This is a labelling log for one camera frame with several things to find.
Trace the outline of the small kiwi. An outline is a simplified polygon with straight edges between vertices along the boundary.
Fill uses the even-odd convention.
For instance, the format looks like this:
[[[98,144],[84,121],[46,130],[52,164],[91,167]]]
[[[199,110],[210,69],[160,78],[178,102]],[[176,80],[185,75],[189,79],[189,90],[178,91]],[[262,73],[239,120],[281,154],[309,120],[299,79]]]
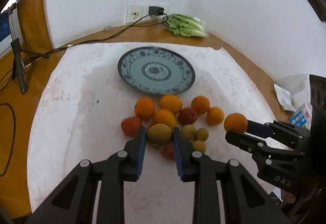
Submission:
[[[193,124],[185,125],[181,130],[182,138],[184,140],[192,141],[196,137],[196,132],[197,130]]]
[[[206,128],[199,128],[196,131],[196,140],[205,142],[209,138],[209,131]]]
[[[203,141],[196,140],[192,142],[192,145],[196,151],[205,153],[206,152],[206,144]]]

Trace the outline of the bagged green lettuce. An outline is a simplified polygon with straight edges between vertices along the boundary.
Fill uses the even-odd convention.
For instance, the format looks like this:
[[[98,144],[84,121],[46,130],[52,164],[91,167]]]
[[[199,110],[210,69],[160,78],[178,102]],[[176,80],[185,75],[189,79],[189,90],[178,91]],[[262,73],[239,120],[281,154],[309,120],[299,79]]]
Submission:
[[[206,23],[197,18],[184,14],[171,14],[165,24],[174,36],[207,37]]]

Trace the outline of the orange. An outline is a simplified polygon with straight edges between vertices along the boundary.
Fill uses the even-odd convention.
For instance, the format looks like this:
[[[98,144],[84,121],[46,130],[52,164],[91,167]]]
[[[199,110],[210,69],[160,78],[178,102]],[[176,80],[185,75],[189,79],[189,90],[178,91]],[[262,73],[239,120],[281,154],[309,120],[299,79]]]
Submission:
[[[191,102],[191,108],[193,108],[197,115],[203,115],[210,109],[209,99],[205,96],[197,96]]]
[[[159,107],[160,109],[166,109],[173,114],[177,114],[182,110],[183,102],[179,97],[168,94],[160,99]]]
[[[209,126],[220,125],[224,121],[224,112],[219,107],[212,107],[207,111],[206,123]]]
[[[149,121],[155,113],[155,103],[149,97],[141,97],[135,104],[134,114],[142,121]]]
[[[236,132],[245,133],[248,129],[248,120],[242,114],[231,113],[225,118],[224,129],[226,132],[234,130]]]
[[[170,129],[173,129],[177,126],[177,121],[174,114],[167,109],[157,110],[152,117],[152,122],[154,124],[167,125]]]

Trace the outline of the small kiwi left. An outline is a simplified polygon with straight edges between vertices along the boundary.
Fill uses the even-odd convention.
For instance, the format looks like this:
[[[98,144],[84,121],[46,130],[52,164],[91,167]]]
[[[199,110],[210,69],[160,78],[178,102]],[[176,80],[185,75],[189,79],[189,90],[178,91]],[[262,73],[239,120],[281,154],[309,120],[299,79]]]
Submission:
[[[196,132],[197,130],[193,124],[185,125],[181,130],[182,138],[184,140],[192,141],[196,137]]]

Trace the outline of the white wall socket plate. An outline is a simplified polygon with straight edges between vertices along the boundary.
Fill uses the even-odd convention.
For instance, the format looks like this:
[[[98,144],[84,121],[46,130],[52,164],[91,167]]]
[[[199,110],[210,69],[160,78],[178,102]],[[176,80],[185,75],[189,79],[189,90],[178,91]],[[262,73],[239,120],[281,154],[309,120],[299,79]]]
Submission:
[[[156,21],[164,18],[164,15],[149,15],[150,5],[127,5],[126,24],[131,24],[141,17],[143,19],[140,22]]]

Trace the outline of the blue white patterned plate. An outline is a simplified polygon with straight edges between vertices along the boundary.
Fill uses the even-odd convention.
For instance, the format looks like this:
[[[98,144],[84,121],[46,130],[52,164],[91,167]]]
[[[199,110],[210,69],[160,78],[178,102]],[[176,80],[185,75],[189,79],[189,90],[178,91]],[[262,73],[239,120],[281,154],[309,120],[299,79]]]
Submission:
[[[148,94],[180,94],[195,83],[192,65],[180,54],[157,46],[126,52],[118,61],[120,77],[131,87]]]

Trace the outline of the blue white carton box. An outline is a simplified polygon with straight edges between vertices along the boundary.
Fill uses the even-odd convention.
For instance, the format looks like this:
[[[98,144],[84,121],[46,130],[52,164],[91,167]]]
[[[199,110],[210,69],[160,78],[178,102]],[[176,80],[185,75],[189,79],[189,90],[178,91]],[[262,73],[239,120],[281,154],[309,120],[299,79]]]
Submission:
[[[291,116],[290,123],[292,125],[311,129],[312,122],[312,106],[310,103],[302,104]]]

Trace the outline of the small kiwi lower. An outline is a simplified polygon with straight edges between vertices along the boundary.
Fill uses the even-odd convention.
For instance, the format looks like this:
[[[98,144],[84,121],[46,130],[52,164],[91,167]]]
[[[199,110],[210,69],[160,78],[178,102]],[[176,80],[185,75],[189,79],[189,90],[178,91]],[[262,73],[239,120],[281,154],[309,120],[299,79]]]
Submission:
[[[196,151],[205,153],[206,152],[206,144],[203,141],[196,140],[192,142],[192,145]]]

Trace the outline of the small kiwi right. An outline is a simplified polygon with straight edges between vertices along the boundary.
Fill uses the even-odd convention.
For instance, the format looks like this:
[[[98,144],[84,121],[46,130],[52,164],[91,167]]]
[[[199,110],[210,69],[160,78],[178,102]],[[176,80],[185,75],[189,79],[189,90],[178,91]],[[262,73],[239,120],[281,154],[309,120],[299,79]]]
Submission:
[[[196,140],[205,142],[209,138],[209,131],[206,128],[199,128],[196,131]]]

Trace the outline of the green-brown kiwi fruit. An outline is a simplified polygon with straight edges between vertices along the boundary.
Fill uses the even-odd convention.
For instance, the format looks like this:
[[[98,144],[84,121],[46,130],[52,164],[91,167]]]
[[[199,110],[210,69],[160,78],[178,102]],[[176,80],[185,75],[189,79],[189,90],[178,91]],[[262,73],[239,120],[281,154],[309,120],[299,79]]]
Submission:
[[[152,125],[147,131],[146,138],[150,144],[166,146],[172,140],[172,130],[165,124]]]

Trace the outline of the red tomato left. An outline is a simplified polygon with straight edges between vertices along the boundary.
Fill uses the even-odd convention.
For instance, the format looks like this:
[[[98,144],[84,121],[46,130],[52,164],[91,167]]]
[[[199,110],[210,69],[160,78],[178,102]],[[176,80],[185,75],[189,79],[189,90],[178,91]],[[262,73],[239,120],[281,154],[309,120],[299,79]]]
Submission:
[[[121,122],[122,132],[125,136],[136,137],[138,130],[143,126],[141,119],[138,116],[128,117]]]

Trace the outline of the black power adapter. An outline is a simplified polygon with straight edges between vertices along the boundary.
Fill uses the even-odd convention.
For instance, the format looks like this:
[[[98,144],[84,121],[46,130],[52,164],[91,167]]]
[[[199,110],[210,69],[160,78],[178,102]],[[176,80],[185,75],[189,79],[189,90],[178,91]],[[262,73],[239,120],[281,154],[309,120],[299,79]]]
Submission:
[[[159,7],[159,6],[150,6],[148,9],[149,15],[155,15],[155,16],[161,16],[165,14],[165,9],[164,7]]]

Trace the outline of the white paper packet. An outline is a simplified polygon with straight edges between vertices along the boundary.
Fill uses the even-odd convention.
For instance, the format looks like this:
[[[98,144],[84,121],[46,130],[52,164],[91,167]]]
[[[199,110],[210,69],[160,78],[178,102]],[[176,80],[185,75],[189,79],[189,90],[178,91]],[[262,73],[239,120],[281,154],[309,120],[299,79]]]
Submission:
[[[277,98],[277,101],[279,102],[280,107],[284,111],[291,111],[295,112],[296,108],[292,104],[292,96],[290,91],[278,86],[277,84],[274,84],[274,91]]]

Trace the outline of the black tripod stand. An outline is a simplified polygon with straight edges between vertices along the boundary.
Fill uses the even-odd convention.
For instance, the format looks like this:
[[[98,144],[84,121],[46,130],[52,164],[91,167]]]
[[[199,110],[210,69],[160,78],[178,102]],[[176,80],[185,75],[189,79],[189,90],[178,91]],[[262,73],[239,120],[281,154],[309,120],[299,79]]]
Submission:
[[[23,50],[21,44],[24,43],[22,32],[20,30],[18,11],[16,4],[9,7],[6,10],[9,20],[9,29],[11,32],[12,42],[11,48],[14,55],[13,69],[12,69],[12,80],[16,77],[18,78],[19,88],[21,94],[24,94],[28,90],[28,85],[25,82],[24,74],[27,72],[25,62],[22,58],[22,53],[34,55],[36,59],[38,58],[49,58],[49,54],[36,53],[34,51]]]

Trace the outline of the dark red apple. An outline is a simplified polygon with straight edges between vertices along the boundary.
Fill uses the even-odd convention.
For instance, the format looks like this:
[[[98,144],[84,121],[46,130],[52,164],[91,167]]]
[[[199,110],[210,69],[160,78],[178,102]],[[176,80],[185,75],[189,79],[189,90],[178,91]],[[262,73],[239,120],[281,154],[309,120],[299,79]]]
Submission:
[[[187,107],[180,111],[180,113],[178,115],[178,122],[182,126],[185,126],[185,125],[195,123],[197,121],[197,118],[198,118],[198,115],[197,115],[196,111],[191,107]]]

